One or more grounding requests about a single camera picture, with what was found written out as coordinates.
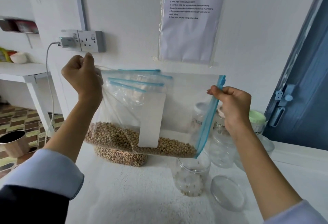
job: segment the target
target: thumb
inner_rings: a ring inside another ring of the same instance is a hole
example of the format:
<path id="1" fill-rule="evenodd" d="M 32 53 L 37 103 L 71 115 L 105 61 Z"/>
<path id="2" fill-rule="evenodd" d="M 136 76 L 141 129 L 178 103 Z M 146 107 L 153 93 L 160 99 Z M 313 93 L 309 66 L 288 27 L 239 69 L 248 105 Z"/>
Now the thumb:
<path id="1" fill-rule="evenodd" d="M 217 86 L 213 85 L 211 86 L 211 94 L 217 98 L 218 100 L 220 101 L 224 101 L 224 99 L 226 98 L 226 94 L 221 90 L 219 89 Z"/>
<path id="2" fill-rule="evenodd" d="M 87 54 L 85 54 L 82 68 L 94 68 L 94 58 L 91 53 L 88 52 Z"/>

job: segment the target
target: blue door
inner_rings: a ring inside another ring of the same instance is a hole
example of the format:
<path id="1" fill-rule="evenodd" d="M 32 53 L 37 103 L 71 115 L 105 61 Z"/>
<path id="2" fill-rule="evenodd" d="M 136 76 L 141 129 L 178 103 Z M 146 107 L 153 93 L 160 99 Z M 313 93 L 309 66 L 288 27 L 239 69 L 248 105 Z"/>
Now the blue door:
<path id="1" fill-rule="evenodd" d="M 328 0 L 318 6 L 290 75 L 273 95 L 266 116 L 263 135 L 270 140 L 328 151 Z"/>

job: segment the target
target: green lid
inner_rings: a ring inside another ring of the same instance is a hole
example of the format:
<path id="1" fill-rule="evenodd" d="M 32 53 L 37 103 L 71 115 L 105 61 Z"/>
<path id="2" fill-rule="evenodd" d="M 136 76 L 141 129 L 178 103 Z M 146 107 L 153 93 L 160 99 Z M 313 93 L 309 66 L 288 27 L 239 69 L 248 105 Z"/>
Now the green lid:
<path id="1" fill-rule="evenodd" d="M 264 114 L 255 110 L 250 110 L 248 117 L 251 123 L 255 123 L 255 124 L 264 124 L 266 121 Z"/>

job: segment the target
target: door frame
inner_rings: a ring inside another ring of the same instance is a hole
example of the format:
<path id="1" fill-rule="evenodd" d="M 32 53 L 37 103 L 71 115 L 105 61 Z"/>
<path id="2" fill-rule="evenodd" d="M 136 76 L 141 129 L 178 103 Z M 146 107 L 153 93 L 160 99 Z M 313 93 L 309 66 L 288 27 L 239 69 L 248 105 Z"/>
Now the door frame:
<path id="1" fill-rule="evenodd" d="M 284 68 L 284 70 L 280 76 L 280 79 L 277 83 L 276 89 L 275 89 L 275 91 L 269 101 L 269 104 L 265 110 L 264 115 L 267 120 L 270 120 L 270 118 L 275 110 L 275 107 L 277 105 L 277 101 L 275 100 L 275 96 L 276 96 L 275 92 L 282 91 L 284 89 L 287 79 L 293 69 L 293 66 L 297 60 L 298 54 L 300 53 L 301 48 L 306 40 L 306 37 L 309 34 L 309 31 L 312 27 L 312 24 L 318 13 L 318 10 L 321 6 L 322 1 L 323 0 L 313 0 L 313 2 L 311 4 L 310 10 L 309 10 L 309 12 L 304 20 L 304 23 L 301 27 L 301 30 L 297 36 L 297 39 L 293 46 L 292 52 L 290 53 L 290 55 L 288 57 L 285 68 Z"/>

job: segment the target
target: bag of beans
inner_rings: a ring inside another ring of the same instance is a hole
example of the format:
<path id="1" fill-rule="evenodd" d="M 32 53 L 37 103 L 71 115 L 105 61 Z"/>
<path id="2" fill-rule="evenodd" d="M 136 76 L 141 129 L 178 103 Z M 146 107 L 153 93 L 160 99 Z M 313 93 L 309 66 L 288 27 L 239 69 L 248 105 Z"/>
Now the bag of beans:
<path id="1" fill-rule="evenodd" d="M 111 72 L 110 76 L 104 72 L 102 76 L 103 101 L 90 124 L 86 142 L 124 152 L 182 158 L 197 157 L 203 150 L 218 104 L 206 90 L 217 80 L 216 75 L 163 75 L 133 70 Z M 215 82 L 218 86 L 224 84 L 223 77 Z M 189 134 L 199 94 L 210 97 L 211 102 L 199 131 Z"/>
<path id="2" fill-rule="evenodd" d="M 109 162 L 134 167 L 139 167 L 145 164 L 145 162 L 148 160 L 147 155 L 122 152 L 101 146 L 94 146 L 94 152 L 96 155 L 108 160 Z"/>

